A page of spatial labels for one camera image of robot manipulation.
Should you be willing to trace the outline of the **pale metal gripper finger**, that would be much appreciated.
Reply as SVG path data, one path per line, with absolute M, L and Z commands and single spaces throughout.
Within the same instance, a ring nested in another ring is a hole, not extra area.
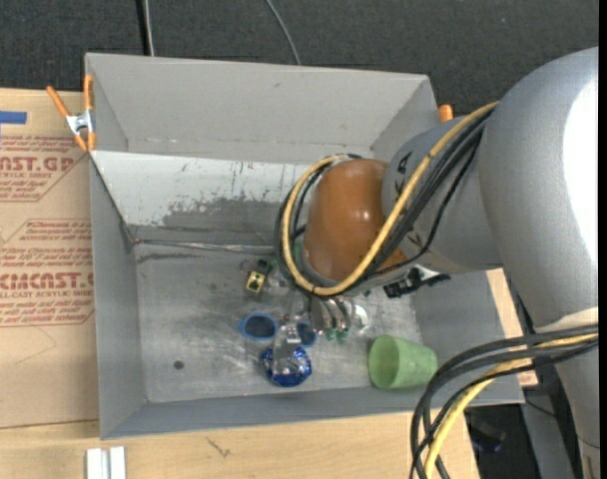
M 282 373 L 290 356 L 290 329 L 282 325 L 277 332 L 273 346 L 273 373 Z
M 296 372 L 304 372 L 305 359 L 301 355 L 302 338 L 296 326 L 290 326 L 290 366 Z

